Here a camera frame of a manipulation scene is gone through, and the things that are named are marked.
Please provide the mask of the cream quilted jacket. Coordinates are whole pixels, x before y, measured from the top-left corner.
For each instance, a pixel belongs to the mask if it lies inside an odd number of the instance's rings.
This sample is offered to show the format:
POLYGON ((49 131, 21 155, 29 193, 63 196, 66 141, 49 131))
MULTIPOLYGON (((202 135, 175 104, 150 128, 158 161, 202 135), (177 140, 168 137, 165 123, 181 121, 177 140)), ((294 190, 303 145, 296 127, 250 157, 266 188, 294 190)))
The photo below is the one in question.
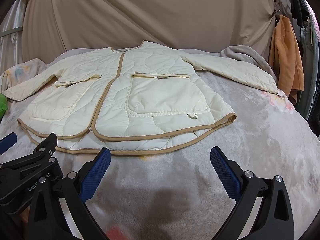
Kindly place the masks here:
POLYGON ((67 57, 3 94, 14 101, 34 97, 17 121, 35 144, 53 133, 66 153, 103 147, 118 155, 168 153, 236 119, 199 70, 278 92, 274 78, 251 63, 144 41, 125 51, 67 57))

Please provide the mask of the green pillow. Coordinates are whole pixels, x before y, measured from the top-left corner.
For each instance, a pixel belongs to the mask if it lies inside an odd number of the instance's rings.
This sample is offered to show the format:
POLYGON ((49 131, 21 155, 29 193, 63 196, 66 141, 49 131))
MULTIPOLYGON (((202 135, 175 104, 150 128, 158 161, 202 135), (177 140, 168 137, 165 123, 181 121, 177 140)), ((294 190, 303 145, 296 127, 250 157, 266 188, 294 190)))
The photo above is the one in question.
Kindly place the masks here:
POLYGON ((2 120, 7 109, 8 109, 7 98, 1 93, 0 94, 0 120, 2 120))

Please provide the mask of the silver white curtain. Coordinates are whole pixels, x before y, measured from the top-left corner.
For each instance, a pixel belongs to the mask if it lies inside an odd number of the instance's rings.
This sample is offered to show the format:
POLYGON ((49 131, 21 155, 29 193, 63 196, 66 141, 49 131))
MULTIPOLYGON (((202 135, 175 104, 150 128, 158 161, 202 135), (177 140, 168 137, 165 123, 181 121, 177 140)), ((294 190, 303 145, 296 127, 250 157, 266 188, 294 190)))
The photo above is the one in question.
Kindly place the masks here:
POLYGON ((1 23, 1 74, 22 63, 22 29, 29 0, 16 0, 1 23))

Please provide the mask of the beige curtain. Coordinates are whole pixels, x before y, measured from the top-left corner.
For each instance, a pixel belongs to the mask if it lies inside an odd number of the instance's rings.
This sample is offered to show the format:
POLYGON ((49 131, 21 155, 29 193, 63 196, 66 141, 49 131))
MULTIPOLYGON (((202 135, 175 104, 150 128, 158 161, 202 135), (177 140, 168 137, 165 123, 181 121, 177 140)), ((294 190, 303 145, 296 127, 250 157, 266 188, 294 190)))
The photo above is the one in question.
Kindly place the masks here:
POLYGON ((274 10, 274 0, 29 0, 22 56, 51 63, 75 48, 151 41, 208 52, 246 45, 268 57, 274 10))

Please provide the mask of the orange hanging garment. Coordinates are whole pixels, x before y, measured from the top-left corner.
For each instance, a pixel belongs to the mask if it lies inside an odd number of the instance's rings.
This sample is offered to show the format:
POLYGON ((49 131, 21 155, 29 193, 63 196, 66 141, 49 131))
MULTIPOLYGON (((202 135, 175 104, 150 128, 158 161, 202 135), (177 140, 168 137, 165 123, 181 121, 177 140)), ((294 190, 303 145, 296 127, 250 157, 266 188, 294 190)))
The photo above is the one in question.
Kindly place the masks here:
POLYGON ((293 105, 304 91, 304 71, 298 42, 290 19, 281 15, 271 38, 268 64, 277 77, 277 86, 293 105))

